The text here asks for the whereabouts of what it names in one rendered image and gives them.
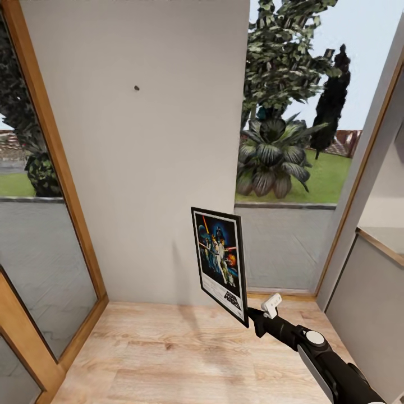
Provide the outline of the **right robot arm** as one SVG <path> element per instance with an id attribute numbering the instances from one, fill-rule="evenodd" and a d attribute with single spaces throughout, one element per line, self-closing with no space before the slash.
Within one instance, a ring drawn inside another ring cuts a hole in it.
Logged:
<path id="1" fill-rule="evenodd" d="M 281 301 L 281 296 L 275 293 L 261 304 L 263 311 L 245 309 L 254 322 L 256 336 L 261 338 L 268 332 L 298 352 L 332 404 L 387 404 L 370 387 L 358 367 L 345 363 L 333 352 L 321 333 L 279 317 L 277 305 Z"/>

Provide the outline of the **poster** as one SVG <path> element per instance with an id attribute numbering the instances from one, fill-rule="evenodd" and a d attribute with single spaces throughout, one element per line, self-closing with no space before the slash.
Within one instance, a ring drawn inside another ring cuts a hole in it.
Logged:
<path id="1" fill-rule="evenodd" d="M 241 216 L 191 207 L 201 290 L 249 328 Z"/>

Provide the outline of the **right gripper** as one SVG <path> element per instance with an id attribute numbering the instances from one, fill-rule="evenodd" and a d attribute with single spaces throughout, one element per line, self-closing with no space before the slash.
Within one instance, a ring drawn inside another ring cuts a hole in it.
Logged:
<path id="1" fill-rule="evenodd" d="M 270 335 L 282 342 L 281 331 L 284 324 L 288 321 L 279 317 L 277 307 L 275 307 L 275 309 L 277 315 L 273 319 L 271 319 L 270 317 L 265 317 L 263 314 L 264 311 L 252 307 L 248 307 L 248 310 L 245 309 L 245 313 L 254 322 L 256 336 L 261 338 L 263 335 L 266 334 L 266 332 L 268 332 Z"/>

